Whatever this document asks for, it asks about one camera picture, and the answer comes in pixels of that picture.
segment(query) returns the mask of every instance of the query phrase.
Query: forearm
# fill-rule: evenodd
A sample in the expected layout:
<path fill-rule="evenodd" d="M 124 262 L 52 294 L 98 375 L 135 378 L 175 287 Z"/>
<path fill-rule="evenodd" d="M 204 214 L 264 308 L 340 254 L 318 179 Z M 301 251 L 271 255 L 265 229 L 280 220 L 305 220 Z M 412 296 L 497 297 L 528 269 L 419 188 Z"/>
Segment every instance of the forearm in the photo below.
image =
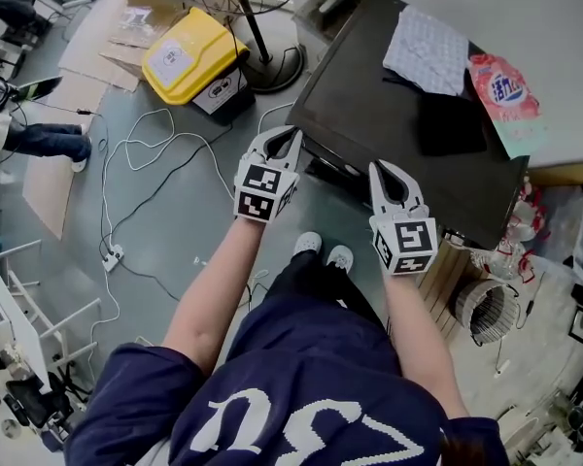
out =
<path fill-rule="evenodd" d="M 238 217 L 182 297 L 162 343 L 211 374 L 253 269 L 264 224 Z"/>
<path fill-rule="evenodd" d="M 454 365 L 412 278 L 385 276 L 394 344 L 403 376 L 425 388 L 449 418 L 467 416 Z"/>

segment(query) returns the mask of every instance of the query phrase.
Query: hair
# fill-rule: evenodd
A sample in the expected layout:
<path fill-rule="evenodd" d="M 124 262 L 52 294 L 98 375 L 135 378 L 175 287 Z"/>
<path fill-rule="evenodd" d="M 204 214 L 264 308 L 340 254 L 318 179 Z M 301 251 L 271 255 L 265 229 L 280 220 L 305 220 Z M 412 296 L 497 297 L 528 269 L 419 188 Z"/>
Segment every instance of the hair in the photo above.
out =
<path fill-rule="evenodd" d="M 440 444 L 441 466 L 486 466 L 484 448 L 479 443 L 443 439 Z"/>

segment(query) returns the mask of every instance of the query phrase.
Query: yellow lid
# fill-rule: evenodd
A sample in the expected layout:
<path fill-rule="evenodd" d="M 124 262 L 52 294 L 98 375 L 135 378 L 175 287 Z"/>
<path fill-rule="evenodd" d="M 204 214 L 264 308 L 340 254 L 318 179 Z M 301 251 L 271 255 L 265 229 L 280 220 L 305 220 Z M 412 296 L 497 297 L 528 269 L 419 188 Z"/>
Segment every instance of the yellow lid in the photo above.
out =
<path fill-rule="evenodd" d="M 248 51 L 239 40 L 237 53 Z M 195 97 L 236 59 L 231 33 L 200 9 L 169 29 L 143 58 L 143 74 L 170 105 L 183 105 Z"/>

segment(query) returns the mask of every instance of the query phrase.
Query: blue logo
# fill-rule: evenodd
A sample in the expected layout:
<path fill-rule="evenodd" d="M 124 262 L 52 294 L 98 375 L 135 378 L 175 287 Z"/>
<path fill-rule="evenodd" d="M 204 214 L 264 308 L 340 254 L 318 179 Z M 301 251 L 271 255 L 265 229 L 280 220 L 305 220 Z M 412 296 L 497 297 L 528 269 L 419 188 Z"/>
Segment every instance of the blue logo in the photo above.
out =
<path fill-rule="evenodd" d="M 504 107 L 520 104 L 526 98 L 525 89 L 502 73 L 495 73 L 490 80 L 488 94 L 497 105 Z"/>

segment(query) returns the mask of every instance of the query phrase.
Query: power strip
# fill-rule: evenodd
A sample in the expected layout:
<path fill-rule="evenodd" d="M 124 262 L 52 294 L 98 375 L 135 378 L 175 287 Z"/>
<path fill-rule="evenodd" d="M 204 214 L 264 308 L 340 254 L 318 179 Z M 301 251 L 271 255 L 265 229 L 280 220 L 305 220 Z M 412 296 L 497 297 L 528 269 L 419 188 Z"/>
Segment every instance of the power strip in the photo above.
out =
<path fill-rule="evenodd" d="M 119 261 L 123 259 L 123 256 L 123 249 L 120 245 L 111 246 L 110 251 L 106 254 L 106 257 L 104 257 L 104 260 L 102 261 L 106 272 L 110 273 L 113 269 L 115 269 L 117 264 L 119 264 Z"/>

